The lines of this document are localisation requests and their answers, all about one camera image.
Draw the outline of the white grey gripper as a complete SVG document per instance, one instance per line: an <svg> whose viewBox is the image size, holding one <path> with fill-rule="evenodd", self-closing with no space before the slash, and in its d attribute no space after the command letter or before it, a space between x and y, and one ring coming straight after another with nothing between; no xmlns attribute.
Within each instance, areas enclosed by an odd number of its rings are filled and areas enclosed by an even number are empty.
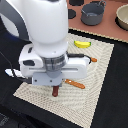
<svg viewBox="0 0 128 128"><path fill-rule="evenodd" d="M33 85L60 86L63 79L81 79L87 75L91 58L65 53L56 58L42 58L32 44L25 45L19 56L21 74Z"/></svg>

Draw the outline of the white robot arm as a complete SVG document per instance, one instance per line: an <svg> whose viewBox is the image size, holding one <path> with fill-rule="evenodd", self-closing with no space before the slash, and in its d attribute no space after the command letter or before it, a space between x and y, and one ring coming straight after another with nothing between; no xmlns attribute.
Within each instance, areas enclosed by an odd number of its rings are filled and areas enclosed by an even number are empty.
<svg viewBox="0 0 128 128"><path fill-rule="evenodd" d="M0 17L10 34L30 41L19 56L26 83L60 86L63 79L86 77L91 59L67 52L66 0L0 0Z"/></svg>

